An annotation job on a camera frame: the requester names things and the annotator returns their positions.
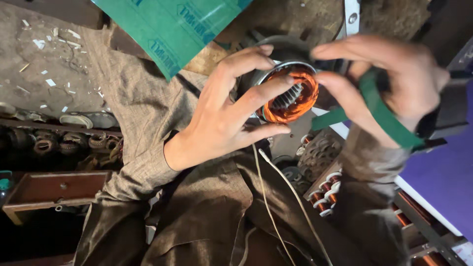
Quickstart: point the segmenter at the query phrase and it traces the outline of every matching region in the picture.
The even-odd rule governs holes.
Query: right hand
[[[437,66],[426,47],[388,41],[378,36],[353,35],[319,45],[311,55],[319,60],[344,58],[354,61],[348,72],[351,80],[358,80],[372,66],[386,69],[391,94],[384,100],[410,131],[414,131],[420,119],[438,106],[439,94],[450,79],[449,73]],[[399,147],[374,120],[362,95],[346,77],[323,71],[316,74],[315,79],[335,97],[352,122],[370,133],[381,145]]]

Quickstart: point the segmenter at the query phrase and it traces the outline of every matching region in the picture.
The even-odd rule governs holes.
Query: bolt
[[[349,18],[348,18],[348,23],[353,24],[356,22],[358,19],[358,15],[356,13],[353,13]]]

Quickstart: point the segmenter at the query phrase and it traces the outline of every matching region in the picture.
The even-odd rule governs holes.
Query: green insulation paper
[[[167,80],[251,0],[93,0],[154,60]]]

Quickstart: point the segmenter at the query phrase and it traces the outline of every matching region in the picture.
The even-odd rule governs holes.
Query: shirt sleeve
[[[179,174],[160,142],[113,173],[91,204],[74,265],[139,265],[146,249],[148,200]]]
[[[409,155],[410,150],[380,146],[354,124],[340,156],[343,175],[333,223],[376,265],[409,264],[401,227],[390,207],[394,178]]]

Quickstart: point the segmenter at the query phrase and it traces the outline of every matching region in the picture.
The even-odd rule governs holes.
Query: left hand
[[[272,45],[252,47],[222,60],[209,76],[189,125],[164,146],[164,156],[175,171],[198,165],[258,140],[289,133],[283,124],[244,127],[249,116],[272,98],[294,85],[291,76],[282,76],[250,88],[237,102],[228,94],[236,78],[254,69],[270,70],[275,63],[268,56]]]

